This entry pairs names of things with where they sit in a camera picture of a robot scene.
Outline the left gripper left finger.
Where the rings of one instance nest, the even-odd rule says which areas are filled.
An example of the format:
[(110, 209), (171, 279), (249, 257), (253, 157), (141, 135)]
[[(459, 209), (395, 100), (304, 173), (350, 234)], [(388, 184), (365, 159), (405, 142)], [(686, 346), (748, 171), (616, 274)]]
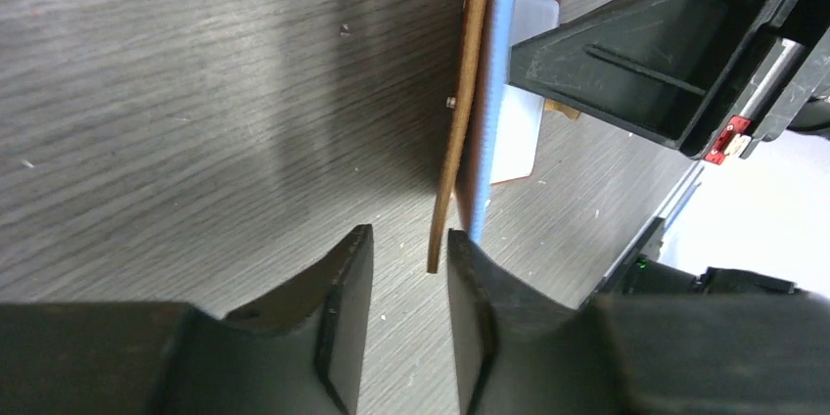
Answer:
[(352, 414), (373, 229), (221, 318), (188, 302), (1, 306), (5, 414)]

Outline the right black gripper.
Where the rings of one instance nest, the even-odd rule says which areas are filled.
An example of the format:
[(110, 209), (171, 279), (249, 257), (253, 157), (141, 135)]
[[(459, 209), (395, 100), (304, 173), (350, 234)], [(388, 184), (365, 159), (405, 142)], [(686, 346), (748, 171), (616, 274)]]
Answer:
[(716, 165), (829, 137), (829, 0), (612, 0), (516, 44), (508, 80)]

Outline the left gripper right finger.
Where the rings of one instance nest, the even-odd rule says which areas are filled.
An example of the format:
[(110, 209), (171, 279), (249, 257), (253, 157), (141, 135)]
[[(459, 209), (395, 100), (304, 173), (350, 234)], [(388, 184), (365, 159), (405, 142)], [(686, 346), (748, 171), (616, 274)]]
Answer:
[(829, 304), (599, 294), (574, 310), (447, 237), (464, 414), (825, 414)]

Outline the brown leather card holder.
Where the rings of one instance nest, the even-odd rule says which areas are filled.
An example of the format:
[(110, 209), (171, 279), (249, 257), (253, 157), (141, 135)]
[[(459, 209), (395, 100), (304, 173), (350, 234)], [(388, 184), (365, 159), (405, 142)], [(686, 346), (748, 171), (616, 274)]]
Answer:
[(544, 113), (580, 112), (508, 82), (510, 50), (559, 24), (561, 0), (464, 0), (453, 110), (429, 234), (427, 270), (438, 272), (450, 204), (474, 241), (484, 234), (492, 186), (528, 178)]

